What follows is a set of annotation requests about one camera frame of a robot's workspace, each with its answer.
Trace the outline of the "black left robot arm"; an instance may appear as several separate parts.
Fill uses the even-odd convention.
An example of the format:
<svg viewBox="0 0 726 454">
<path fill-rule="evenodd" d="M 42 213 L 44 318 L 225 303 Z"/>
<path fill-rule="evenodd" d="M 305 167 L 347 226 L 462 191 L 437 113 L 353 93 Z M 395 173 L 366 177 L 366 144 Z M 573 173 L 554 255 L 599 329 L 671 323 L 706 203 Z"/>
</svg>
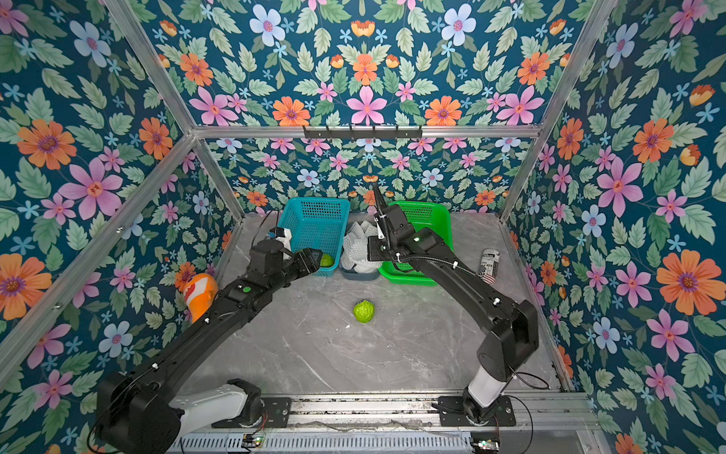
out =
<svg viewBox="0 0 726 454">
<path fill-rule="evenodd" d="M 291 253 L 274 239 L 251 248 L 250 264 L 213 298 L 198 320 L 132 372 L 109 374 L 98 385 L 96 423 L 89 436 L 121 453 L 165 453 L 191 431 L 249 410 L 257 389 L 245 380 L 196 395 L 179 390 L 232 334 L 251 322 L 279 289 L 315 274 L 323 252 Z"/>
</svg>

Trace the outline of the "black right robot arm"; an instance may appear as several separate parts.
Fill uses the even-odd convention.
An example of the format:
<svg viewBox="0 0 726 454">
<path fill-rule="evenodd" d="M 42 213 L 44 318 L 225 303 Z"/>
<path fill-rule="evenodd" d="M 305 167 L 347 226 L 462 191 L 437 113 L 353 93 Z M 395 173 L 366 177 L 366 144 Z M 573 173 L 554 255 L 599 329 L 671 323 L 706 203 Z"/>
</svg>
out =
<svg viewBox="0 0 726 454">
<path fill-rule="evenodd" d="M 398 270 L 419 272 L 454 298 L 478 324 L 485 338 L 476 357 L 479 368 L 462 394 L 461 413 L 475 425 L 495 417 L 500 397 L 519 368 L 538 350 L 538 309 L 517 302 L 485 282 L 429 228 L 417 230 L 399 205 L 387 204 L 372 184 L 378 234 L 368 240 L 372 261 L 389 262 Z"/>
</svg>

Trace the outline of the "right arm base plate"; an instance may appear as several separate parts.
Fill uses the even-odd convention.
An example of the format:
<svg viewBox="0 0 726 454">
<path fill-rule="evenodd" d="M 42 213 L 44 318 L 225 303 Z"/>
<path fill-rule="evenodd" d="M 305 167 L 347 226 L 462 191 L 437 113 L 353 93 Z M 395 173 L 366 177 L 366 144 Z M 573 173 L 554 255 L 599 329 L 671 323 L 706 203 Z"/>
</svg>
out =
<svg viewBox="0 0 726 454">
<path fill-rule="evenodd" d="M 468 393 L 440 396 L 431 407 L 438 412 L 442 427 L 509 428 L 516 425 L 512 401 L 508 395 L 501 395 L 489 407 L 480 406 Z"/>
</svg>

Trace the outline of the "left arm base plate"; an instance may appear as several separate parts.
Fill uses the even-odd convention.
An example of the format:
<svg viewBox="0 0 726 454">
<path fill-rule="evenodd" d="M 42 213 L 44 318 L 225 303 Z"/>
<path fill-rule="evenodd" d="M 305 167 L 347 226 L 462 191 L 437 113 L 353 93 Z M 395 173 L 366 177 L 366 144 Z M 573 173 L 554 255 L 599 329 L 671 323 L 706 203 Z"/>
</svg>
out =
<svg viewBox="0 0 726 454">
<path fill-rule="evenodd" d="M 214 429 L 283 429 L 291 415 L 289 397 L 255 397 L 239 416 L 213 423 Z"/>
</svg>

